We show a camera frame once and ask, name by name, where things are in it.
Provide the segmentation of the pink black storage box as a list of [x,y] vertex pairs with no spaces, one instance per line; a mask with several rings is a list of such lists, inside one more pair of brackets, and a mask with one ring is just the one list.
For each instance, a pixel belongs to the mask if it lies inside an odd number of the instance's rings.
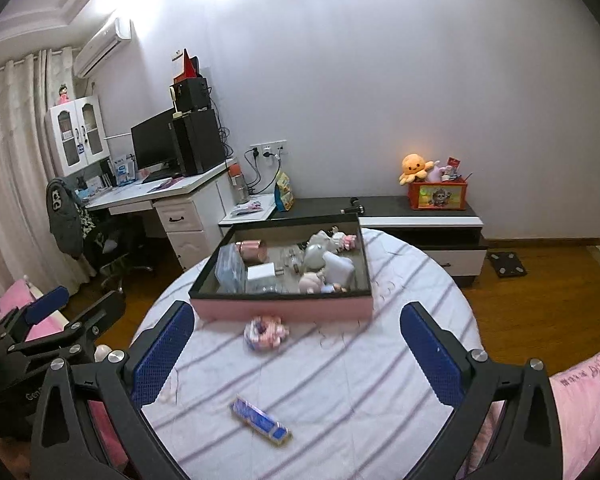
[[[336,252],[355,266],[354,277],[346,292],[333,294],[300,294],[298,281],[309,272],[303,263],[303,273],[291,275],[283,265],[282,250],[298,245],[303,250],[310,237],[318,231],[336,226],[340,231],[358,237],[358,247],[350,252]],[[268,261],[274,262],[282,282],[281,294],[223,294],[214,276],[214,267],[222,246],[240,240],[264,240],[268,245]],[[370,271],[360,222],[353,214],[333,214],[327,217],[282,219],[239,223],[232,226],[218,248],[204,264],[198,278],[189,289],[189,298],[200,318],[208,321],[248,321],[258,315],[278,316],[287,323],[336,322],[367,320],[373,314],[374,300]]]

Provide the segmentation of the red cartoon storage box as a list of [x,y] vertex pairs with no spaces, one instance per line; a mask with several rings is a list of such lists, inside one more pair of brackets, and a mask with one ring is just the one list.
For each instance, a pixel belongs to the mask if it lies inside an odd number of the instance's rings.
[[410,206],[418,210],[465,210],[466,192],[467,183],[463,179],[407,185]]

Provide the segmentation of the black computer monitor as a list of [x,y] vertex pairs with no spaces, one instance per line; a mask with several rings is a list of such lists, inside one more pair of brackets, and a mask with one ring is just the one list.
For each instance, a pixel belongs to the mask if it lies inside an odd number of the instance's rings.
[[131,128],[138,169],[156,165],[173,166],[176,163],[172,138],[173,113],[174,109],[169,108]]

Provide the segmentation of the black bathroom scale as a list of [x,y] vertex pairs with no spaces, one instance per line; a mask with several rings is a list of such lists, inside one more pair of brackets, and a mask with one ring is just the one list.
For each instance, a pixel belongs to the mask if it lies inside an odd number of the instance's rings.
[[527,274],[516,252],[487,252],[486,258],[499,278],[521,278]]

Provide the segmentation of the red paper bag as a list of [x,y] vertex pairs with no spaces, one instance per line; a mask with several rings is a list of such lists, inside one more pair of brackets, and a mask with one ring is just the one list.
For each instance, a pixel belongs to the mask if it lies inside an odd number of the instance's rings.
[[186,49],[178,49],[172,56],[172,81],[174,84],[185,79],[197,78],[196,63]]

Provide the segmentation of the white small side cabinet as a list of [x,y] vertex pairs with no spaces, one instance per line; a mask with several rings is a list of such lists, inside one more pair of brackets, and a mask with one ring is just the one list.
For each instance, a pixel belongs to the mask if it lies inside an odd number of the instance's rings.
[[239,223],[259,222],[270,218],[275,210],[273,194],[260,194],[250,197],[247,203],[234,206],[219,222],[219,228],[225,235],[232,226]]

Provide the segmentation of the white pink block toy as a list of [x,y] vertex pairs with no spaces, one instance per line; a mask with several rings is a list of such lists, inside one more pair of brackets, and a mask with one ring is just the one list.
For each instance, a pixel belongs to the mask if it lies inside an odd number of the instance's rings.
[[336,226],[330,230],[330,239],[337,252],[350,252],[358,247],[358,237],[340,231]]

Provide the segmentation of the blue rectangular box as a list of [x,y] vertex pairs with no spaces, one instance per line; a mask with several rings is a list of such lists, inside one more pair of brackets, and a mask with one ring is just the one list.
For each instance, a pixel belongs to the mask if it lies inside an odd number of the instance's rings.
[[291,432],[280,422],[242,398],[236,398],[230,404],[230,411],[240,422],[270,443],[283,445],[291,437]]

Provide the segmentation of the black computer tower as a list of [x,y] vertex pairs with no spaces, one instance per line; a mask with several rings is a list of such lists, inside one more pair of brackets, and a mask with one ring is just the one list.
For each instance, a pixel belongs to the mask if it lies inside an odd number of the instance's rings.
[[172,120],[176,157],[185,177],[204,174],[225,162],[220,128],[213,110],[198,110]]

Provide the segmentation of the white desk with drawers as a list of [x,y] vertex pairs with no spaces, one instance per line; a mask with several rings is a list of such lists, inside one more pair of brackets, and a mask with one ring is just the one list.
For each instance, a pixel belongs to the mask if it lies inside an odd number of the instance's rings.
[[183,270],[211,255],[222,240],[221,221],[236,205],[227,160],[198,176],[113,188],[87,204],[113,216],[153,211]]

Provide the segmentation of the beige curtain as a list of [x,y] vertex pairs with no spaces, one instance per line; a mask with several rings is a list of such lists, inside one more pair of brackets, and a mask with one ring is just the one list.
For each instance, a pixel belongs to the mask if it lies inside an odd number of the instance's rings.
[[50,234],[46,185],[59,176],[45,129],[62,84],[73,90],[73,52],[41,50],[0,68],[0,296],[26,276],[47,292],[74,294],[92,269],[63,254]]

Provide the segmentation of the pink block toy figure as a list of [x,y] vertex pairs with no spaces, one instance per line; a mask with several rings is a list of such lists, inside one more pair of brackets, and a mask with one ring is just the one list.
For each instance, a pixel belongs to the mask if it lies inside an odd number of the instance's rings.
[[290,330],[278,316],[262,315],[253,318],[244,329],[247,346],[253,351],[278,348],[289,336]]

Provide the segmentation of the rose gold round jar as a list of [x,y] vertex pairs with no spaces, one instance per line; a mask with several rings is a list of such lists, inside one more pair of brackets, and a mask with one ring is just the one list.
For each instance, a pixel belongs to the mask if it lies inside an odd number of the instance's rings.
[[240,258],[247,266],[268,261],[268,245],[264,240],[240,240],[235,243]]

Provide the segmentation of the orange cap water bottle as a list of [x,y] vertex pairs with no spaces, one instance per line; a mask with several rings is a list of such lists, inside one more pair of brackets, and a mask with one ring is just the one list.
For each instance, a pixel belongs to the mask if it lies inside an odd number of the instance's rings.
[[230,183],[232,184],[236,203],[245,204],[249,202],[249,191],[245,177],[242,174],[242,170],[238,162],[233,162],[228,166],[228,176],[230,177]]

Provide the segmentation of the white wall cabinet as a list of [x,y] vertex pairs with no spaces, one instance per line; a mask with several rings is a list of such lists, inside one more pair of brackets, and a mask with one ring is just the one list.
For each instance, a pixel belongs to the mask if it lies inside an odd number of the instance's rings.
[[45,125],[59,177],[71,176],[110,155],[96,96],[53,106]]

